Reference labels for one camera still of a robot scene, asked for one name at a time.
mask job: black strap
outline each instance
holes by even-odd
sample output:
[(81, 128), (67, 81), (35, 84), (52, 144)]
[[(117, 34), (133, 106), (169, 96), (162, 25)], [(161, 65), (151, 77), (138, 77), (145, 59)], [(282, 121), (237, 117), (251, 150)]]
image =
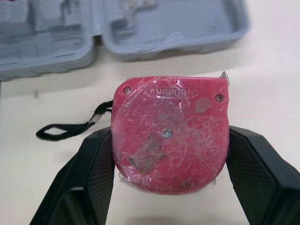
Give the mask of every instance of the black strap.
[[(46, 141), (60, 141), (60, 140), (64, 140), (70, 137), (80, 135), (85, 131), (87, 131), (90, 127), (95, 125), (106, 112), (112, 112), (112, 106), (113, 106), (113, 101), (104, 102), (97, 107), (93, 116), (88, 122), (83, 124), (50, 124), (37, 131), (36, 136)], [(46, 133), (46, 131), (52, 128), (57, 128), (65, 132), (60, 135), (52, 135)]]

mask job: red tape measure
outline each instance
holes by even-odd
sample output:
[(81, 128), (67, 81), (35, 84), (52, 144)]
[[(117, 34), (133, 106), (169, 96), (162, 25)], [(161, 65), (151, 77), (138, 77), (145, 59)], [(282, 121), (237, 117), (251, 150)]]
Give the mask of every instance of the red tape measure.
[(138, 189), (188, 194), (212, 182), (229, 147), (224, 78), (146, 77), (124, 82), (112, 107), (113, 157)]

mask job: gray plastic case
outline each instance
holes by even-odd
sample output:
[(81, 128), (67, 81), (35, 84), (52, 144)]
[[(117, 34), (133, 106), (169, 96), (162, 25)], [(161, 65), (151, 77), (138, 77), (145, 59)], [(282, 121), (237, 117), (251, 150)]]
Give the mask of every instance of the gray plastic case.
[(137, 60), (222, 50), (247, 30), (243, 0), (0, 0), (0, 79), (86, 67), (96, 35)]

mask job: screw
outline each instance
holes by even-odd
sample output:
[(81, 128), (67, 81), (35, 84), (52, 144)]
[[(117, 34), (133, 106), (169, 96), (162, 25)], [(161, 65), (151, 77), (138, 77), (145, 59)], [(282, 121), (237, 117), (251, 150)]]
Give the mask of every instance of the screw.
[(173, 135), (173, 132), (172, 132), (171, 129), (166, 129), (166, 130), (163, 131), (163, 136), (165, 138), (170, 138), (170, 137), (172, 137), (172, 135)]
[(223, 95), (221, 95), (221, 94), (216, 95), (216, 101), (217, 102), (223, 102), (223, 99), (224, 99)]
[(131, 87), (126, 87), (126, 88), (124, 88), (124, 93), (125, 94), (130, 94), (130, 92), (131, 92)]

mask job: white surface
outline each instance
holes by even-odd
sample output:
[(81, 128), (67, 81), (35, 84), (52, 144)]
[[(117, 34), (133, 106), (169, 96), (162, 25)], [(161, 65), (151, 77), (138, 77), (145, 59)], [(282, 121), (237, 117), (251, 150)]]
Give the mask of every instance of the white surface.
[[(59, 169), (84, 137), (43, 142), (35, 132), (50, 123), (86, 121), (127, 78), (213, 76), (227, 70), (231, 125), (264, 135), (300, 170), (300, 1), (249, 0), (252, 30), (233, 48), (208, 55), (121, 63), (104, 48), (85, 70), (2, 84), (0, 105), (0, 224), (29, 224)], [(195, 195), (140, 193), (115, 179), (108, 225), (247, 225), (226, 168), (217, 185)]]

